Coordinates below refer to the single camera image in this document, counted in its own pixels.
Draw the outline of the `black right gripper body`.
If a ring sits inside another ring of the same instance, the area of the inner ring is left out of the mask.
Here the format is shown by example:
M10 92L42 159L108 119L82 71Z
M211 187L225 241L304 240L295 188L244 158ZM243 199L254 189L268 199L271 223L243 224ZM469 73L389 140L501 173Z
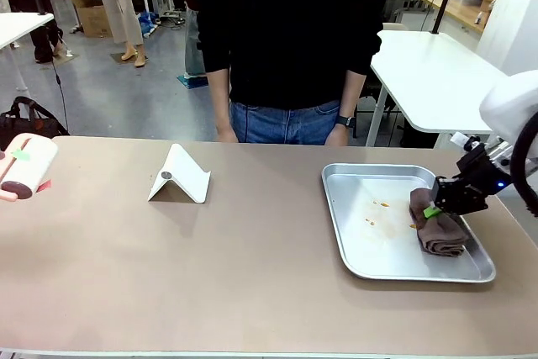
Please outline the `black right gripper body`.
M485 144L471 142L464 146L465 154L456 163L456 179L484 197L493 196L511 185L508 171L491 160Z

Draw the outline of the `person's left hand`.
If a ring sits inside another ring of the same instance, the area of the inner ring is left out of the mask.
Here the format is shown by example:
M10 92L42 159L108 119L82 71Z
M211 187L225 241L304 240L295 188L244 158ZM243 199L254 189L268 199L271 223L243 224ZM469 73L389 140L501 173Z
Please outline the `person's left hand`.
M341 124L336 124L325 140L327 146L348 146L349 129Z

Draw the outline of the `person's right hand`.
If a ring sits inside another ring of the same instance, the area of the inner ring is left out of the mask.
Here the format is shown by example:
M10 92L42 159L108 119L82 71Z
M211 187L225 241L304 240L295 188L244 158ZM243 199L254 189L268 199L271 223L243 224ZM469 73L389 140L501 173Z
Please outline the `person's right hand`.
M224 143L238 143L238 138L230 125L217 127L217 141Z

